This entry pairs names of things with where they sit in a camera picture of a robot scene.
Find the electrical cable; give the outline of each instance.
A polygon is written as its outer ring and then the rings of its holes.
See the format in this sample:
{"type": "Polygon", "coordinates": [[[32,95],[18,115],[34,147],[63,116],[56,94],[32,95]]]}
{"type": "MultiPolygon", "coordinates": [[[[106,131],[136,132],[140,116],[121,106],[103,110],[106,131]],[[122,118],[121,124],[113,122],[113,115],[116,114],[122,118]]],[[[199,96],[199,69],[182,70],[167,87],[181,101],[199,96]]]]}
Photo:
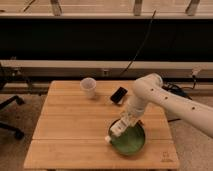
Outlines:
{"type": "MultiPolygon", "coordinates": [[[[182,96],[184,98],[188,98],[188,99],[192,100],[191,97],[183,91],[183,89],[192,89],[192,90],[195,89],[196,84],[197,84],[197,79],[196,79],[195,75],[193,75],[192,78],[193,78],[193,82],[194,82],[192,87],[179,87],[175,84],[168,83],[167,86],[163,86],[163,89],[167,90],[167,91],[169,91],[173,94],[176,94],[176,95],[179,95],[179,96],[182,96]]],[[[168,122],[169,123],[170,122],[176,122],[176,121],[179,121],[179,120],[181,120],[181,119],[179,119],[179,118],[171,119],[171,120],[168,120],[168,122]]]]}
{"type": "Polygon", "coordinates": [[[182,89],[191,89],[194,90],[196,85],[197,85],[197,78],[195,75],[192,75],[192,79],[193,79],[193,86],[192,87],[181,87],[182,89]]]}
{"type": "Polygon", "coordinates": [[[153,23],[153,20],[155,18],[155,14],[156,14],[156,10],[153,12],[153,15],[152,15],[152,18],[150,19],[149,26],[148,26],[145,38],[144,38],[143,42],[141,43],[140,47],[138,48],[138,50],[136,51],[136,54],[135,54],[134,58],[130,61],[128,66],[118,75],[118,77],[123,76],[123,74],[131,67],[133,62],[136,60],[136,58],[138,57],[138,55],[140,54],[140,52],[143,50],[144,46],[146,45],[146,42],[147,42],[147,40],[149,38],[149,35],[151,33],[152,23],[153,23]]]}
{"type": "Polygon", "coordinates": [[[171,119],[171,120],[168,120],[168,122],[176,122],[176,121],[180,121],[181,119],[171,119]]]}

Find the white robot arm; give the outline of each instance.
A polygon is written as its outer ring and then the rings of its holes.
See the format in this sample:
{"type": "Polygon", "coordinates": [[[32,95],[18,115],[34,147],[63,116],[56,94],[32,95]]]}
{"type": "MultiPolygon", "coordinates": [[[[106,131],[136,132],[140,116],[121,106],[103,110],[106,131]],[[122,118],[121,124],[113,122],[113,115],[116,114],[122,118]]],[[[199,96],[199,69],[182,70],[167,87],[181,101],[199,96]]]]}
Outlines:
{"type": "Polygon", "coordinates": [[[148,102],[153,102],[176,114],[210,137],[213,137],[213,108],[174,95],[162,89],[163,81],[157,74],[137,79],[133,84],[133,95],[128,99],[121,119],[110,130],[120,136],[127,127],[134,126],[144,113],[148,102]]]}

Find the green bowl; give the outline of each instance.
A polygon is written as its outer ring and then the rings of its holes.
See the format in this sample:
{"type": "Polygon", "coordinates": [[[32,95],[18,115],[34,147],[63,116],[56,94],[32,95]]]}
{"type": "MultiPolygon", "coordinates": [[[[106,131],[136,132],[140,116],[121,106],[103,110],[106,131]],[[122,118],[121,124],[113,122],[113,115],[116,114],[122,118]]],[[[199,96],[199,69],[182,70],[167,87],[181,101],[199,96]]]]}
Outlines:
{"type": "Polygon", "coordinates": [[[110,128],[108,131],[108,134],[111,137],[110,143],[118,153],[130,156],[136,154],[144,146],[145,132],[139,122],[134,127],[128,127],[120,137],[113,136],[110,128]]]}

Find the wooden table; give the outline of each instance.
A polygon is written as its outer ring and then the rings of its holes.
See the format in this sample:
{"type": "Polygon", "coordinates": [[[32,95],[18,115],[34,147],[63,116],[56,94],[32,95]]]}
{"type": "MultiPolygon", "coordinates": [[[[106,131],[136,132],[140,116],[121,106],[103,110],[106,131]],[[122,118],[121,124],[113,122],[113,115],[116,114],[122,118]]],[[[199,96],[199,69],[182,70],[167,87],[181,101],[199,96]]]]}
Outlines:
{"type": "Polygon", "coordinates": [[[24,168],[177,169],[179,161],[164,110],[154,104],[147,106],[142,117],[146,142],[137,155],[119,155],[105,142],[110,124],[125,108],[109,98],[120,86],[131,95],[131,84],[98,81],[97,98],[88,100],[79,81],[52,82],[24,168]]]}

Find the white cup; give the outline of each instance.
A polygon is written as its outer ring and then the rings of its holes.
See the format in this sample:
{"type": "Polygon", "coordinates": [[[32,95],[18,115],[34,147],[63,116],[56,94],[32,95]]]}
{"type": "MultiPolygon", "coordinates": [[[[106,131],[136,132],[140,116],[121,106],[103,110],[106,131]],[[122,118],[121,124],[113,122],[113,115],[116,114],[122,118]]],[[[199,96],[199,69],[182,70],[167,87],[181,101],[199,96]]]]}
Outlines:
{"type": "Polygon", "coordinates": [[[80,82],[80,87],[88,99],[95,98],[96,80],[90,77],[84,78],[80,82]]]}

